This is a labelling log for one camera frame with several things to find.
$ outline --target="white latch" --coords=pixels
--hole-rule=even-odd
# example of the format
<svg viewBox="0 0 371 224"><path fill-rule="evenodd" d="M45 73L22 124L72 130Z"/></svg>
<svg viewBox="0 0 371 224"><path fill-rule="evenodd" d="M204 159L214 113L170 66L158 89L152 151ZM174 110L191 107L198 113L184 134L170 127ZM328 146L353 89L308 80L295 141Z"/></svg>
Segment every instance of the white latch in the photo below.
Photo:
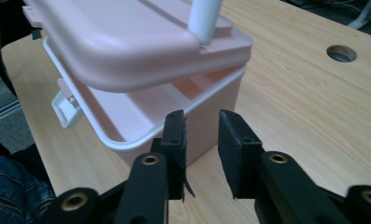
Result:
<svg viewBox="0 0 371 224"><path fill-rule="evenodd" d="M54 97L51 106L63 128L73 128L83 115L82 109L64 80L60 78L57 83L61 90Z"/></svg>

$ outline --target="table surface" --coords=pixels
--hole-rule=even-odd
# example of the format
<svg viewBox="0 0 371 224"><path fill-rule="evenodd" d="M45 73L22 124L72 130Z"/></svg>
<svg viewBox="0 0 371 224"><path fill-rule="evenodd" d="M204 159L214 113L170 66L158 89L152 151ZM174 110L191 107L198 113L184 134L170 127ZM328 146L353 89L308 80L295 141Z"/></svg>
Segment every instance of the table surface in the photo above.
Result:
<svg viewBox="0 0 371 224"><path fill-rule="evenodd" d="M224 1L221 14L255 41L235 111L264 149L292 155L340 195L371 185L371 35L274 0ZM333 45L354 49L357 59L332 60L326 50ZM3 55L56 194L76 187L103 193L125 180L130 168L86 119L61 127L50 106L60 75L41 41L26 37ZM232 200L216 147L187 175L196 198L170 202L170 222L257 222L253 200Z"/></svg>

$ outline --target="storage box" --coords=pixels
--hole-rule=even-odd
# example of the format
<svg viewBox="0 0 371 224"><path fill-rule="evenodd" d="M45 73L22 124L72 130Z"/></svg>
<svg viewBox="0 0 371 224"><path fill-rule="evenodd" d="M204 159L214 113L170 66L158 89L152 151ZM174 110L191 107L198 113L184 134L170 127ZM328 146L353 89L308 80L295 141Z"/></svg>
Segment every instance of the storage box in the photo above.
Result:
<svg viewBox="0 0 371 224"><path fill-rule="evenodd" d="M187 30L186 1L25 3L30 22L48 33L44 47L63 77L52 102L63 127L84 114L130 165L160 137L165 116L183 109L188 163L216 144L218 111L235 109L252 44L229 20L220 16L211 43L201 46Z"/></svg>

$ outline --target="white tube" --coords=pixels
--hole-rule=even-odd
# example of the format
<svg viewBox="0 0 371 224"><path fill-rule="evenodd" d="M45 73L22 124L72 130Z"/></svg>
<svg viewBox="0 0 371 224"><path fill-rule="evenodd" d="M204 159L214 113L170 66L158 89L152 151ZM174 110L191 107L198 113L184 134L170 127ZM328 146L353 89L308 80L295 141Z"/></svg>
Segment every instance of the white tube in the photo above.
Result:
<svg viewBox="0 0 371 224"><path fill-rule="evenodd" d="M193 0L188 30L197 36L201 45L208 45L214 36L222 0Z"/></svg>

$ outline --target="round hole in desk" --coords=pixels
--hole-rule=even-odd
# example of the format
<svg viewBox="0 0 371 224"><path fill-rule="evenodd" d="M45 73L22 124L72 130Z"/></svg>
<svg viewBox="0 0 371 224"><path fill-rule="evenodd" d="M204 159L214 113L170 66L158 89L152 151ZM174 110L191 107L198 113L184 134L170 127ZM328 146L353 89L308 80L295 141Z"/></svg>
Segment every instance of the round hole in desk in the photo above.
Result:
<svg viewBox="0 0 371 224"><path fill-rule="evenodd" d="M330 58L341 63L351 63L357 59L357 53L343 45L333 45L327 49L327 54Z"/></svg>

